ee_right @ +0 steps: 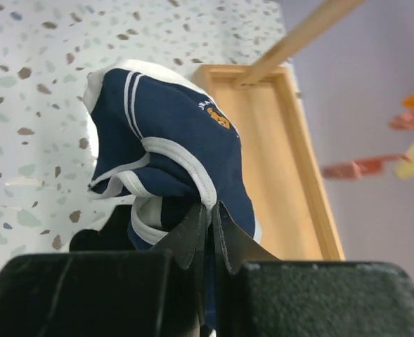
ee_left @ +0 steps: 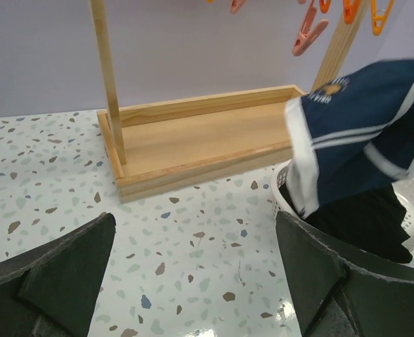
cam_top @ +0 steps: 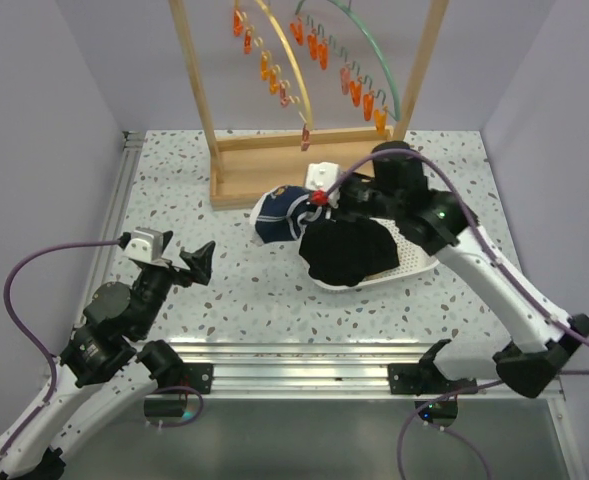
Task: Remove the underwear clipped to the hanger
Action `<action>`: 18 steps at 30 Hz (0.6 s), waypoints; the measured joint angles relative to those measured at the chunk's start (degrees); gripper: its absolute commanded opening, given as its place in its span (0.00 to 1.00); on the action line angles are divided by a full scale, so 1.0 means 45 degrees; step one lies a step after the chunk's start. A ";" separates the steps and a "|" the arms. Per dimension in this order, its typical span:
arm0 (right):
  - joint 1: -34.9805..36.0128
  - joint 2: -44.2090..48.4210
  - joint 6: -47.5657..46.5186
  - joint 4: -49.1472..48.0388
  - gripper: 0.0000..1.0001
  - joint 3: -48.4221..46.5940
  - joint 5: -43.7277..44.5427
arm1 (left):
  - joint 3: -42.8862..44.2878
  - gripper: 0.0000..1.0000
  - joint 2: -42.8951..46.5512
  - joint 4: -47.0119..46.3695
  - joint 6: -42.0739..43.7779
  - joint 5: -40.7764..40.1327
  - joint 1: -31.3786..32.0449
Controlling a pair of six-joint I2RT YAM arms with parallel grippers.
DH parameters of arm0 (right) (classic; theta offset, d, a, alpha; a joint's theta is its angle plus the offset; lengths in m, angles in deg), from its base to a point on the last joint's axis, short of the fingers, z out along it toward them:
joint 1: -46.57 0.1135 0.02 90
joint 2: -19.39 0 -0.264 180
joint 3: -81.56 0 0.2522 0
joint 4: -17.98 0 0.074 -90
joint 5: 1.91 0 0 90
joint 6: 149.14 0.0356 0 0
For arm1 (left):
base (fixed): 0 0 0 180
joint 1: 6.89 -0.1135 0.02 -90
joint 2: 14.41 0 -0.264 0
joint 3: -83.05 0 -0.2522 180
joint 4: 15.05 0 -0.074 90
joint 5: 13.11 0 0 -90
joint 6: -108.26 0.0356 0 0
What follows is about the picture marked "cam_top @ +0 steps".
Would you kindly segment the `yellow clip hanger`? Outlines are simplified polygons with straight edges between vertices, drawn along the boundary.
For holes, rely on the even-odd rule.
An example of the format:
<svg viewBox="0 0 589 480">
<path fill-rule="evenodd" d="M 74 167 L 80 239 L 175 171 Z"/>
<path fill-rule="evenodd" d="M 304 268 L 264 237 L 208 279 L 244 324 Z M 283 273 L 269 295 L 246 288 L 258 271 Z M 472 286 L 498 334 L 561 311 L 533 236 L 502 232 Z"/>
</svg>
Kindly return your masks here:
<svg viewBox="0 0 589 480">
<path fill-rule="evenodd" d="M 282 108 L 295 108 L 301 119 L 300 150 L 307 152 L 311 147 L 311 134 L 315 128 L 315 120 L 309 89 L 305 83 L 303 71 L 285 30 L 272 12 L 267 1 L 255 1 L 259 10 L 265 15 L 274 34 L 282 46 L 291 77 L 288 77 L 283 66 L 274 59 L 272 52 L 266 47 L 264 39 L 258 34 L 256 26 L 242 8 L 240 1 L 233 2 L 232 33 L 242 40 L 244 55 L 259 54 L 260 79 L 268 85 L 269 92 L 278 96 Z"/>
</svg>

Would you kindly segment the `black underwear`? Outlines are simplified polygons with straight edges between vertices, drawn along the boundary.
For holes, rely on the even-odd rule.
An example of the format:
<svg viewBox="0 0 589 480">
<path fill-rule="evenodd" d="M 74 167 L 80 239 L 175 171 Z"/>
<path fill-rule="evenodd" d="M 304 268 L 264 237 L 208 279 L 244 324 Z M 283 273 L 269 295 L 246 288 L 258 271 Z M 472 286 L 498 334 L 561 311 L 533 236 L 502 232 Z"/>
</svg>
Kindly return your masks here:
<svg viewBox="0 0 589 480">
<path fill-rule="evenodd" d="M 344 226 L 347 260 L 361 278 L 393 270 L 400 265 L 397 244 L 380 223 L 359 219 L 346 222 Z"/>
</svg>

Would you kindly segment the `navy blue underwear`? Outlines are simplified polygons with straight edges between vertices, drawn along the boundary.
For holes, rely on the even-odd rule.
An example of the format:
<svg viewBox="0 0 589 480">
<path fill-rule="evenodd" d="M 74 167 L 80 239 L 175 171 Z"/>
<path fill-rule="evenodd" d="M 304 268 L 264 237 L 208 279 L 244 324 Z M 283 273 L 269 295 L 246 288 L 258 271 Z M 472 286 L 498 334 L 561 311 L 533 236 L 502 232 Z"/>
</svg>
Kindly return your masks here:
<svg viewBox="0 0 589 480">
<path fill-rule="evenodd" d="M 265 193 L 254 205 L 249 224 L 257 245 L 297 241 L 306 227 L 322 220 L 325 209 L 309 202 L 311 191 L 283 185 Z"/>
</svg>

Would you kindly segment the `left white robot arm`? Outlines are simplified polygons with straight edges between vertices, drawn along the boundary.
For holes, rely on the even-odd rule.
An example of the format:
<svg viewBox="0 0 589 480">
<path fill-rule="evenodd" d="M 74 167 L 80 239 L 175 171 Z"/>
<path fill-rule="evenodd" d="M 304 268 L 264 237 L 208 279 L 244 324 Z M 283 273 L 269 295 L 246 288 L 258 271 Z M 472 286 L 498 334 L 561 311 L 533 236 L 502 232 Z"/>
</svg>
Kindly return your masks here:
<svg viewBox="0 0 589 480">
<path fill-rule="evenodd" d="M 11 289 L 18 272 L 40 257 L 35 252 L 8 274 L 3 300 L 18 329 L 45 357 L 49 378 L 13 424 L 0 434 L 0 479 L 58 479 L 67 460 L 132 403 L 151 394 L 178 393 L 202 401 L 214 377 L 210 363 L 186 363 L 164 340 L 148 334 L 169 292 L 209 284 L 215 242 L 183 250 L 176 266 L 163 253 L 171 231 L 137 228 L 98 247 L 116 246 L 139 269 L 130 284 L 107 282 L 83 309 L 83 324 L 53 354 L 19 319 Z"/>
</svg>

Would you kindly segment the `green clip hanger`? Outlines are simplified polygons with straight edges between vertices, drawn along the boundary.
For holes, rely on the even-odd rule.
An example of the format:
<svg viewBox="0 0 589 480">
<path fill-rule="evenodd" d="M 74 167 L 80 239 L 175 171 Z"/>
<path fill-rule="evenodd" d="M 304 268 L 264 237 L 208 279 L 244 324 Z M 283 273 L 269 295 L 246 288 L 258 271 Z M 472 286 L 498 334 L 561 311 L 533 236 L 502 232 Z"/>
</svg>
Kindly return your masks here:
<svg viewBox="0 0 589 480">
<path fill-rule="evenodd" d="M 312 105 L 323 126 L 348 109 L 382 131 L 403 119 L 399 88 L 384 49 L 351 1 L 291 4 L 292 39 L 304 57 Z"/>
</svg>

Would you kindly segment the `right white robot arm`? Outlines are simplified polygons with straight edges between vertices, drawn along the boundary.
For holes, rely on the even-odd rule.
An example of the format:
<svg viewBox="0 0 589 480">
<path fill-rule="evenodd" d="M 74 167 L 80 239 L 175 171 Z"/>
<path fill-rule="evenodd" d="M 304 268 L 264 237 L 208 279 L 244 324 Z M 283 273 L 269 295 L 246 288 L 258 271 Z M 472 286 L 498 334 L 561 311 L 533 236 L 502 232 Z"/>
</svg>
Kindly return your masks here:
<svg viewBox="0 0 589 480">
<path fill-rule="evenodd" d="M 384 142 L 310 196 L 342 216 L 391 220 L 400 235 L 454 272 L 509 334 L 483 352 L 440 340 L 399 377 L 413 394 L 496 380 L 536 398 L 589 337 L 589 317 L 543 295 L 490 239 L 452 181 L 401 141 Z"/>
</svg>

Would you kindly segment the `black sock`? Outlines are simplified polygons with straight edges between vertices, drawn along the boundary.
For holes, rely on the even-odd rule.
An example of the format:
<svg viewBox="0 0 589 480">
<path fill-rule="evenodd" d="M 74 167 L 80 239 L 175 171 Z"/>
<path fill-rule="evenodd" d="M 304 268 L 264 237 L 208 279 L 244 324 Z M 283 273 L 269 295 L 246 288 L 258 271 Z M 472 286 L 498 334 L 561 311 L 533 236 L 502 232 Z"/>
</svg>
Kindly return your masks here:
<svg viewBox="0 0 589 480">
<path fill-rule="evenodd" d="M 367 276 L 364 236 L 353 222 L 323 221 L 308 226 L 299 255 L 311 278 L 336 287 L 353 287 Z"/>
</svg>

